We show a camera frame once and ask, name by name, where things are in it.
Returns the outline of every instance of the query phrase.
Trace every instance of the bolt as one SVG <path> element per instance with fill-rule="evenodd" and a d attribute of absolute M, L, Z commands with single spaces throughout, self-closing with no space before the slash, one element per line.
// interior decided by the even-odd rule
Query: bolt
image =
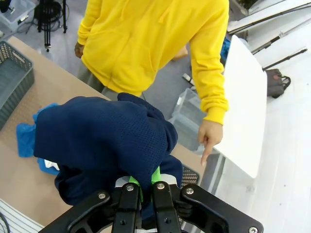
<path fill-rule="evenodd" d="M 126 190 L 127 190 L 127 191 L 133 191 L 133 190 L 134 190 L 134 186 L 128 185 L 128 186 L 126 187 Z"/>
<path fill-rule="evenodd" d="M 158 189 L 163 189 L 163 188 L 165 187 L 165 185 L 162 184 L 162 183 L 158 183 L 158 184 L 156 185 L 156 187 L 157 187 Z"/>
<path fill-rule="evenodd" d="M 187 194 L 193 194 L 194 190 L 192 188 L 187 188 L 186 193 Z"/>
<path fill-rule="evenodd" d="M 249 230 L 248 230 L 249 233 L 258 233 L 258 229 L 256 227 L 251 227 Z"/>
<path fill-rule="evenodd" d="M 106 197 L 105 193 L 98 194 L 99 199 L 104 199 Z"/>

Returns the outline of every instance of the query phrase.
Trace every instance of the gray bag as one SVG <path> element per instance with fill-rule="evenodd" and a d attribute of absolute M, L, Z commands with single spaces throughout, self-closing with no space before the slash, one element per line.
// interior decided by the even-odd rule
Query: gray bag
<path fill-rule="evenodd" d="M 278 98 L 284 94 L 286 88 L 291 84 L 291 79 L 281 74 L 278 69 L 266 70 L 268 78 L 267 96 Z"/>

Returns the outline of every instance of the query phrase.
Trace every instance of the person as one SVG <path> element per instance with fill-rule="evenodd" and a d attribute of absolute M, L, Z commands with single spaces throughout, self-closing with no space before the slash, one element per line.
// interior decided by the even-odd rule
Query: person
<path fill-rule="evenodd" d="M 229 18 L 228 0 L 88 0 L 75 54 L 77 77 L 108 98 L 140 96 L 188 42 L 192 77 L 207 113 L 198 132 L 205 165 L 221 142 L 228 102 L 220 51 Z"/>

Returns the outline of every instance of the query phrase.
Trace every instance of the brown table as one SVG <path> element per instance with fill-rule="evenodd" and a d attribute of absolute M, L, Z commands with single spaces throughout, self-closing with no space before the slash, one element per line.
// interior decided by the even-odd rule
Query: brown table
<path fill-rule="evenodd" d="M 59 197 L 54 176 L 40 171 L 36 158 L 19 158 L 16 125 L 33 124 L 32 115 L 54 102 L 62 104 L 76 96 L 106 97 L 20 40 L 12 37 L 9 43 L 34 63 L 35 83 L 0 131 L 0 198 L 45 226 L 70 206 Z M 172 155 L 203 175 L 198 155 L 181 145 Z"/>

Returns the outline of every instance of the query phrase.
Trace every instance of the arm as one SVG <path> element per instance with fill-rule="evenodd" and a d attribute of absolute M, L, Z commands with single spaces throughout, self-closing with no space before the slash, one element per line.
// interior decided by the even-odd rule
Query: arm
<path fill-rule="evenodd" d="M 102 0 L 88 0 L 85 16 L 78 31 L 78 43 L 84 45 L 91 31 L 91 28 L 101 14 Z"/>
<path fill-rule="evenodd" d="M 205 150 L 201 164 L 206 164 L 213 147 L 223 138 L 223 123 L 228 101 L 225 99 L 224 70 L 220 52 L 229 18 L 228 1 L 219 1 L 210 12 L 213 15 L 190 41 L 192 77 L 198 90 L 201 108 L 207 112 L 199 129 L 198 141 Z"/>
<path fill-rule="evenodd" d="M 224 3 L 190 41 L 192 76 L 202 100 L 201 108 L 208 113 L 204 119 L 220 124 L 224 123 L 225 112 L 228 110 L 223 87 L 224 68 L 220 62 L 228 10 L 228 3 Z"/>

